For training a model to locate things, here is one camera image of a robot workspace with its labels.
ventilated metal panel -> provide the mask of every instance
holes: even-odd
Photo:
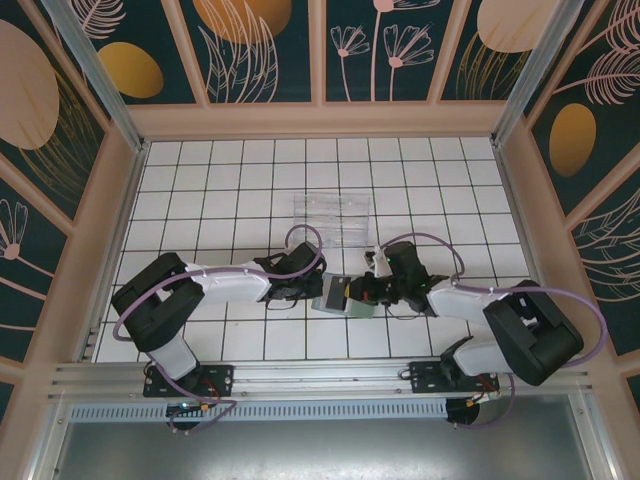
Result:
[[[445,399],[347,400],[325,402],[241,402],[223,421],[357,420],[376,418],[445,418]],[[223,406],[189,412],[176,422],[210,418]],[[166,422],[167,404],[79,404],[72,423]]]

black mounting plate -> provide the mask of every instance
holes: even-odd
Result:
[[[407,380],[411,381],[413,393],[473,393],[484,390],[482,382],[477,377],[467,377],[460,374],[458,387],[451,385],[449,380],[442,374],[440,360],[425,362],[411,362],[407,372]],[[500,389],[498,378],[484,375],[484,379],[496,390]]]
[[[202,376],[200,378],[213,383],[221,397],[229,397],[233,388],[233,370],[234,367],[232,365],[202,365]],[[202,381],[192,389],[192,393],[202,397],[211,396],[207,383]],[[167,383],[155,366],[147,368],[147,377],[142,395],[146,398],[184,397],[183,394],[177,392]]]

enclosure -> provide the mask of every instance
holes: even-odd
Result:
[[[635,478],[638,31],[637,0],[3,2],[3,478]],[[516,379],[502,425],[470,432],[445,421],[465,395],[399,372],[486,326],[406,302],[201,305],[180,336],[232,369],[238,407],[186,446],[110,300],[166,252],[243,264],[300,223],[328,273],[428,233],[465,283],[586,296],[609,336],[539,387]],[[430,274],[456,274],[414,241]],[[599,348],[593,314],[554,300]]]

black bracket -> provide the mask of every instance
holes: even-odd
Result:
[[[405,376],[401,375],[400,378],[411,382],[413,393],[473,393],[485,390],[485,386],[479,378],[468,377],[463,373],[460,373],[457,386],[452,385],[442,373],[440,360],[411,362]],[[496,390],[500,389],[497,377],[492,378],[489,375],[484,375],[483,378]]]
[[[233,389],[232,365],[202,365],[198,383],[189,391],[201,397],[213,396],[209,383],[212,383],[221,397],[231,396]],[[167,383],[155,366],[147,368],[142,395],[146,398],[184,397]]]

white grid floor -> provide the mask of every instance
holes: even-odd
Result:
[[[468,283],[507,286],[529,275],[488,138],[161,142],[151,146],[114,291],[166,251],[204,265],[281,251],[295,192],[370,195],[370,245],[411,231],[437,235],[462,255]],[[417,244],[429,273],[454,273],[445,247]],[[328,271],[361,274],[363,254],[326,250]],[[452,319],[398,320],[382,308],[373,319],[338,317],[310,303],[198,308],[183,335],[202,361],[242,361],[439,355],[477,332]],[[406,304],[391,311],[412,315]],[[116,320],[109,308],[93,361],[145,361],[132,343],[113,340]]]

